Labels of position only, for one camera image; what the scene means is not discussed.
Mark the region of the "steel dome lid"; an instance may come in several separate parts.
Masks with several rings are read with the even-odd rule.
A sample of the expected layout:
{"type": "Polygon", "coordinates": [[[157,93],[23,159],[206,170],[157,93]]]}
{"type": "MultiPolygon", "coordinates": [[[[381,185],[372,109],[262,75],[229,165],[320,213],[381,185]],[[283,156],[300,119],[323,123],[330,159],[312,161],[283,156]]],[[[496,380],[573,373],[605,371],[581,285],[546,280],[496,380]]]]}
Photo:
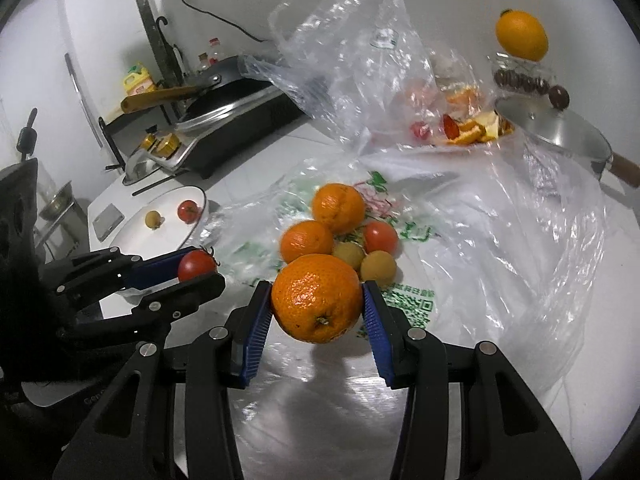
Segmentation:
{"type": "Polygon", "coordinates": [[[126,161],[122,184],[130,186],[154,174],[167,162],[166,157],[154,155],[143,148],[136,148],[126,161]]]}

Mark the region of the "black chopstick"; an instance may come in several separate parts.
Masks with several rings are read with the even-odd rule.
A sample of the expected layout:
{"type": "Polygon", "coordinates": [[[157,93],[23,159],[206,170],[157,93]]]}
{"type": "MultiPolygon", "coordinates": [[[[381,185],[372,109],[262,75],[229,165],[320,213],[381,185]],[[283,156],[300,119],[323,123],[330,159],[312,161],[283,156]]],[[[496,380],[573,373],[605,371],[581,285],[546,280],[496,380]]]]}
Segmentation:
{"type": "Polygon", "coordinates": [[[157,188],[158,186],[172,181],[172,180],[176,180],[178,177],[181,177],[183,174],[185,174],[186,172],[188,172],[188,170],[181,170],[176,172],[175,174],[171,174],[170,176],[167,177],[163,177],[160,180],[157,180],[151,184],[145,185],[143,188],[138,188],[137,191],[134,191],[131,196],[132,197],[137,197],[145,192],[148,192],[149,190],[152,190],[153,188],[157,188]]]}

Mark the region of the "red tomato on plate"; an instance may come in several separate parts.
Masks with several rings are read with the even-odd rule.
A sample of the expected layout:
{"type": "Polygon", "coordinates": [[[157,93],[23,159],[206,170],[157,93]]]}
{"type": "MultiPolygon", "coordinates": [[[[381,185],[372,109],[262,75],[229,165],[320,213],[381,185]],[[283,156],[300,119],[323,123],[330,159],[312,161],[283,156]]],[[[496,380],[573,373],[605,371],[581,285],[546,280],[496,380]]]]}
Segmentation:
{"type": "Polygon", "coordinates": [[[201,208],[194,200],[184,200],[177,209],[178,218],[185,224],[192,224],[200,218],[201,208]]]}

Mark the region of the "red cherry tomato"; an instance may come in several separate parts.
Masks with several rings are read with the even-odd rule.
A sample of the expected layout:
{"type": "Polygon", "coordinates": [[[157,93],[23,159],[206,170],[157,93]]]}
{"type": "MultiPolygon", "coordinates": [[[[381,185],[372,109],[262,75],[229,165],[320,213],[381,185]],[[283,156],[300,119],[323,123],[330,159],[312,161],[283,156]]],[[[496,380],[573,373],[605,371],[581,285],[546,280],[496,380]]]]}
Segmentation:
{"type": "Polygon", "coordinates": [[[219,262],[215,258],[213,248],[194,249],[185,254],[178,265],[180,283],[192,278],[218,271],[219,262]]]}
{"type": "Polygon", "coordinates": [[[387,222],[371,221],[364,227],[363,244],[366,252],[387,252],[390,255],[395,255],[398,235],[387,222]]]}

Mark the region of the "yellow oil bottle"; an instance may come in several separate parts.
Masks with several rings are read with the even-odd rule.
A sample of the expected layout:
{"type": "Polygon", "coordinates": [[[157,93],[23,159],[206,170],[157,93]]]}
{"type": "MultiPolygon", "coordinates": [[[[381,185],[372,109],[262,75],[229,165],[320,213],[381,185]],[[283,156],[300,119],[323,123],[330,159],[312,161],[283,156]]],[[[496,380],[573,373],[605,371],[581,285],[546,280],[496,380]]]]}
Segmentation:
{"type": "Polygon", "coordinates": [[[149,70],[141,63],[131,66],[122,80],[127,96],[155,91],[157,86],[149,70]]]}

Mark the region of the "orange on glass jar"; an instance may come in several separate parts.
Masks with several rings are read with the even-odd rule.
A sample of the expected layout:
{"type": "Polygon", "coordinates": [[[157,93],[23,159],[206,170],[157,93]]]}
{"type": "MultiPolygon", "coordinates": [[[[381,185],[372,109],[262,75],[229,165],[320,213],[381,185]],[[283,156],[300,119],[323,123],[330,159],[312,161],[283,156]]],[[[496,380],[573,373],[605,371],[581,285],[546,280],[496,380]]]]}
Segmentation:
{"type": "Polygon", "coordinates": [[[496,23],[498,43],[508,55],[540,62],[549,49],[549,39],[541,22],[532,14],[519,10],[504,10],[496,23]]]}

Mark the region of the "induction cooker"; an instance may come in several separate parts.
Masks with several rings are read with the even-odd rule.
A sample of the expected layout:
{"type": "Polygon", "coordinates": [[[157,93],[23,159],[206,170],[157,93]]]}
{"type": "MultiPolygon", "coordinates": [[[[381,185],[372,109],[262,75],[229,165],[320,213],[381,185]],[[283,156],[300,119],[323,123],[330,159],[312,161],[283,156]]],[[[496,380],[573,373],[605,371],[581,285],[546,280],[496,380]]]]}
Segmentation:
{"type": "Polygon", "coordinates": [[[240,78],[206,91],[165,134],[178,146],[168,157],[156,146],[149,158],[174,174],[185,169],[209,178],[223,162],[304,116],[265,80],[240,78]]]}

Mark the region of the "printed white plastic bag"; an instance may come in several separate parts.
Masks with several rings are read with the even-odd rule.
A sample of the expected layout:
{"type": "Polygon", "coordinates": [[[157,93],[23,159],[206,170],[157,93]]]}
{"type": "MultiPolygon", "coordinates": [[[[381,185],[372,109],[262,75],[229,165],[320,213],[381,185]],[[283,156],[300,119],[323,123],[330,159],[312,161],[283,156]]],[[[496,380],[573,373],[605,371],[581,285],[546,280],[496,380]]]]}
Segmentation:
{"type": "MultiPolygon", "coordinates": [[[[544,408],[582,348],[605,241],[605,198],[577,162],[520,136],[483,151],[270,157],[280,180],[196,231],[227,280],[220,310],[283,266],[280,238],[329,182],[356,186],[399,237],[384,299],[448,344],[491,340],[544,408]]],[[[250,479],[384,479],[405,393],[376,374],[366,330],[312,346],[273,328],[249,389],[232,396],[250,479]]]]}

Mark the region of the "orange tangerine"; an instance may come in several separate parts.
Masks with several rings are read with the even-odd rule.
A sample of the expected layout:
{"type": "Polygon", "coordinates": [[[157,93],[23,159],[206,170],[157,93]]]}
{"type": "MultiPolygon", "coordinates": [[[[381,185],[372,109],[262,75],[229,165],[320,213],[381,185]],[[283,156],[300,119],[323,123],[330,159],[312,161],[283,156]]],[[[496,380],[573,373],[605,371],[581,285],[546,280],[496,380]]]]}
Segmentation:
{"type": "Polygon", "coordinates": [[[328,183],[318,189],[311,201],[314,220],[324,224],[334,235],[346,235],[366,218],[367,205],[353,186],[328,183]]]}
{"type": "Polygon", "coordinates": [[[285,263],[311,254],[330,254],[334,247],[331,231],[322,223],[305,220],[294,224],[282,235],[280,255],[285,263]]]}

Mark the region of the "yellow-green small fruit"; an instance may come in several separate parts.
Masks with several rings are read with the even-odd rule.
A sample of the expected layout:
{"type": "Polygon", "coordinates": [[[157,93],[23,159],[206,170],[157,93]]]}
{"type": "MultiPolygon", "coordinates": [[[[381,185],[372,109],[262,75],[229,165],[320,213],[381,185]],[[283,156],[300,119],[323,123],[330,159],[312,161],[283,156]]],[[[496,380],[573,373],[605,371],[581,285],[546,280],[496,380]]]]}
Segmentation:
{"type": "Polygon", "coordinates": [[[393,284],[397,273],[397,263],[388,252],[376,250],[369,252],[360,264],[360,278],[374,281],[378,287],[388,287],[393,284]]]}
{"type": "Polygon", "coordinates": [[[338,242],[332,250],[332,255],[341,259],[358,272],[366,253],[354,242],[338,242]]]}

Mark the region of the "white round plate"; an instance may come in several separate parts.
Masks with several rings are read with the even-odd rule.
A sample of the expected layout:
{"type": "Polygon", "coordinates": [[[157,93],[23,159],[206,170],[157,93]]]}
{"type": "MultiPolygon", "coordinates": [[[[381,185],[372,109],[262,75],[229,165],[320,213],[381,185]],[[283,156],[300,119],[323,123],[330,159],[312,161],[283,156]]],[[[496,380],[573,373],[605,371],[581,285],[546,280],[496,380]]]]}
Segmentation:
{"type": "Polygon", "coordinates": [[[197,186],[183,186],[160,194],[124,223],[111,241],[111,246],[117,247],[124,255],[139,256],[143,260],[174,252],[193,233],[207,204],[205,192],[197,186]],[[177,209],[184,200],[194,200],[201,208],[197,222],[185,224],[178,218],[177,209]],[[150,210],[157,210],[164,218],[157,230],[150,230],[144,224],[144,217],[150,210]]]}

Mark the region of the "yellow-green fruit on plate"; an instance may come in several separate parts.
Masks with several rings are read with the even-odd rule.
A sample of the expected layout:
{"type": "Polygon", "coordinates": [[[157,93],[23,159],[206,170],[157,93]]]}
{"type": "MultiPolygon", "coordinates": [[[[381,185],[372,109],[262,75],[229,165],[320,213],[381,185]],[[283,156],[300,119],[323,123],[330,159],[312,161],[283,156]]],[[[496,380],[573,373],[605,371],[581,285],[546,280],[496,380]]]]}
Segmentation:
{"type": "Polygon", "coordinates": [[[150,230],[159,229],[164,222],[163,216],[157,210],[150,210],[144,217],[144,224],[150,230]]]}

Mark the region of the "large orange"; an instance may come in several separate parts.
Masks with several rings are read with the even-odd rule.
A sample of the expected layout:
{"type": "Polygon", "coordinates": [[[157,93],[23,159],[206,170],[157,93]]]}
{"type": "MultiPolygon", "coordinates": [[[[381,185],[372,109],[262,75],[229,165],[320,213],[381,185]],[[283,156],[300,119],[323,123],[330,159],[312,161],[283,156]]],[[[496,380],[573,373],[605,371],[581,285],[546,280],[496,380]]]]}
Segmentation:
{"type": "Polygon", "coordinates": [[[363,308],[357,272],[331,255],[301,256],[273,282],[274,317],[292,338],[327,344],[349,332],[363,308]]]}

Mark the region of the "grey smartphone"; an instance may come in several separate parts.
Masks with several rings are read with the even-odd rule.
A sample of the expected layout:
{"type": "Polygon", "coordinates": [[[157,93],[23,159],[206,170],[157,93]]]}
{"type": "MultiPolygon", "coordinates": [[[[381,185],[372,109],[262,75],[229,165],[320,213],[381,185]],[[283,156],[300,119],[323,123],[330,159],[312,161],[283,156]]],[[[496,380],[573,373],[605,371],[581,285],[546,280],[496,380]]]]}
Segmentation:
{"type": "Polygon", "coordinates": [[[124,220],[122,212],[113,204],[108,204],[93,220],[92,225],[96,238],[103,242],[124,220]]]}

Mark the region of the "steel pot lid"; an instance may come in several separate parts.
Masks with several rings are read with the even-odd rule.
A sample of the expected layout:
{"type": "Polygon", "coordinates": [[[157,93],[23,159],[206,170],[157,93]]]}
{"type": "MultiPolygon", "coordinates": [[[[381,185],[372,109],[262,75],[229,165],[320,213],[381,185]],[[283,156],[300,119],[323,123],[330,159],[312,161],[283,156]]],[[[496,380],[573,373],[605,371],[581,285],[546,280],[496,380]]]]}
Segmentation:
{"type": "Polygon", "coordinates": [[[604,134],[570,110],[570,95],[558,84],[544,99],[505,96],[495,102],[496,112],[541,145],[567,156],[598,179],[605,171],[639,187],[639,165],[613,151],[604,134]]]}

